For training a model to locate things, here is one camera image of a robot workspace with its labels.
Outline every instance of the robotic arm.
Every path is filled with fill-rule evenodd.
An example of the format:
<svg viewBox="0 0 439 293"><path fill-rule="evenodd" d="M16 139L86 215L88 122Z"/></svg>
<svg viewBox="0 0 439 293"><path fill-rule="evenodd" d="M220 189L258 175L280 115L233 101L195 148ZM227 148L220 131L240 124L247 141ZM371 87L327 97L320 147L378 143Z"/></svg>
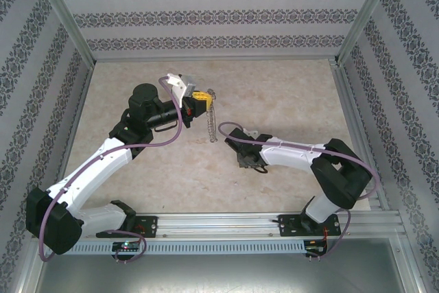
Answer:
<svg viewBox="0 0 439 293"><path fill-rule="evenodd" d="M180 107L183 124L189 128L193 118L205 113L212 102L208 93L197 92L190 77L168 74L172 94ZM138 143L150 143L152 130L163 132L177 126L178 113L172 100L162 102L157 88L152 84L140 84L128 100L129 108L123 112L120 122L111 130L101 147L72 174L52 185L48 190L32 190L27 196L26 228L38 237L43 216L52 200L65 190L51 211L45 229L44 243L56 254L70 250L81 237L108 229L133 231L136 212L128 205L114 200L105 207L81 210L92 193L115 173L128 164L144 148L121 148L111 154L107 151ZM158 129L176 122L175 125ZM100 161L83 169L96 156ZM67 182L79 171L81 174L69 188Z"/></svg>
<svg viewBox="0 0 439 293"><path fill-rule="evenodd" d="M312 173L317 178L323 194L312 198L300 214L300 226L308 233L320 231L319 226L339 209L352 209L372 174L362 166L337 156L331 156L316 150L330 150L359 159L358 156L341 140L332 139L327 144L294 145L306 146L310 150L287 146L289 142L282 141L272 135L248 132L236 128L230 136L236 139L276 143L278 145L253 145L236 142L227 138L225 142L237 153L240 167L253 168L261 173L267 173L268 165L284 165L302 169Z"/></svg>

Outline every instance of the ventilated metal strip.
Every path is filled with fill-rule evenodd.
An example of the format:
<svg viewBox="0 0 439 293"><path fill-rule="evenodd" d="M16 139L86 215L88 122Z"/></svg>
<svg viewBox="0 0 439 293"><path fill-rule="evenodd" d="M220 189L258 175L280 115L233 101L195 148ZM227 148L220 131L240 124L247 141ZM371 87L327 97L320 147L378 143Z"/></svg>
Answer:
<svg viewBox="0 0 439 293"><path fill-rule="evenodd" d="M108 255L112 242L78 242L66 255ZM305 253L302 240L294 241L227 241L227 242L148 242L149 255L224 255Z"/></svg>

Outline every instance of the enclosure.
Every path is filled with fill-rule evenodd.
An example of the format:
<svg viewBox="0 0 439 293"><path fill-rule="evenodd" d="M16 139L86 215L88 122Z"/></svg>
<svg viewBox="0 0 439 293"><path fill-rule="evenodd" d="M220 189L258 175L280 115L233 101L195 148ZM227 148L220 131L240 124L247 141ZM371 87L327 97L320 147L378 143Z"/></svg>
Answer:
<svg viewBox="0 0 439 293"><path fill-rule="evenodd" d="M439 0L1 0L0 292L439 292L438 20ZM320 194L316 178L239 168L203 115L85 204L156 216L142 258L116 264L123 240L91 236L39 259L28 193L93 154L135 86L169 99L168 73L213 90L215 127L341 139L377 170L351 223L338 213L337 251L310 261L272 221Z"/></svg>

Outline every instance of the metal track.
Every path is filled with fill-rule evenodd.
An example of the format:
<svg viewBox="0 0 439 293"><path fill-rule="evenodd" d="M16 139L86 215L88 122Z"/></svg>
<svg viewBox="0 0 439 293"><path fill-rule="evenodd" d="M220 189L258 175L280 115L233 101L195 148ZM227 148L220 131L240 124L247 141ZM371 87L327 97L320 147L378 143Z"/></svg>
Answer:
<svg viewBox="0 0 439 293"><path fill-rule="evenodd" d="M285 213L176 213L146 214L158 217L156 238L149 242L225 242L225 241L303 241L320 239L312 237L281 237L276 220ZM340 226L344 228L346 213L339 213ZM353 211L351 225L345 239L392 238L405 234L398 211ZM84 238L80 242L121 242L124 238Z"/></svg>
<svg viewBox="0 0 439 293"><path fill-rule="evenodd" d="M66 255L109 255L112 242L78 242ZM227 242L154 242L148 240L148 255L232 255L232 254L282 254L306 253L303 241L267 242L227 241ZM120 255L136 253L120 252Z"/></svg>

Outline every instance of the aluminum frame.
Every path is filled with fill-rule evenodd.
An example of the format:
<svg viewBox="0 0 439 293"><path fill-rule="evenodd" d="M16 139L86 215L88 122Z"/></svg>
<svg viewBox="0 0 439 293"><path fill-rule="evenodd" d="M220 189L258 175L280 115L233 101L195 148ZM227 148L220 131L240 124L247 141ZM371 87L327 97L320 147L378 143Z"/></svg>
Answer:
<svg viewBox="0 0 439 293"><path fill-rule="evenodd" d="M346 118L349 133L357 154L374 164L372 155L368 149L364 129L359 120L357 109L353 106L353 96L346 81L346 74L340 68L335 59L329 59L340 103ZM59 179L64 176L64 169ZM420 276L418 265L414 258L412 247L407 238L403 221L398 211L390 211L384 193L380 189L376 195L369 198L371 211L352 211L351 225L344 239L388 239L393 257L399 270L405 292L426 292L423 280ZM205 242L281 242L303 241L321 239L315 237L281 237L278 224L272 222L280 214L298 214L297 212L282 213L155 213L139 214L154 215L158 217L156 238L148 239L149 242L168 242L181 244L191 242L203 244ZM340 226L344 228L347 221L346 213L339 213ZM120 242L125 239L81 239L78 244L87 246L97 242ZM84 249L84 254L92 255L93 251ZM173 254L172 249L162 254ZM17 285L11 292L35 292L40 274L43 270L43 262L38 256L38 240L33 238L29 244L25 256L24 266L21 270Z"/></svg>
<svg viewBox="0 0 439 293"><path fill-rule="evenodd" d="M355 46L355 43L358 40L359 35L362 33L364 26L367 24L370 15L372 15L375 6L378 4L379 0L365 0L361 10L359 11L357 17L352 24L352 27L349 29L346 38L340 50L337 54L337 59L339 64L343 64L346 59L349 57L352 48Z"/></svg>
<svg viewBox="0 0 439 293"><path fill-rule="evenodd" d="M88 68L91 68L96 63L96 60L93 57L93 53L88 46L86 39L82 35L78 24L75 22L73 15L70 13L70 10L68 9L65 1L49 0L49 2L52 5L52 8L55 10L56 14L58 15L61 23L64 25L66 31L68 32L69 37L81 54L83 61L86 63Z"/></svg>
<svg viewBox="0 0 439 293"><path fill-rule="evenodd" d="M285 213L176 213L176 214L140 214L158 216L156 238L149 238L149 242L168 242L181 244L192 242L195 245L205 242L276 242L291 243L303 240L321 239L315 237L281 237L278 224L271 220ZM345 212L339 213L340 226L344 228L347 221ZM353 211L351 225L344 239L388 239L403 287L407 293L426 292L419 275L413 252L407 239L405 228L398 211ZM96 242L120 242L125 239L81 239L78 244L87 246ZM84 249L85 255L102 253ZM178 254L177 249L169 248L161 254ZM38 240L33 239L29 245L25 266L22 269L15 293L35 292L43 269L43 262L38 256Z"/></svg>

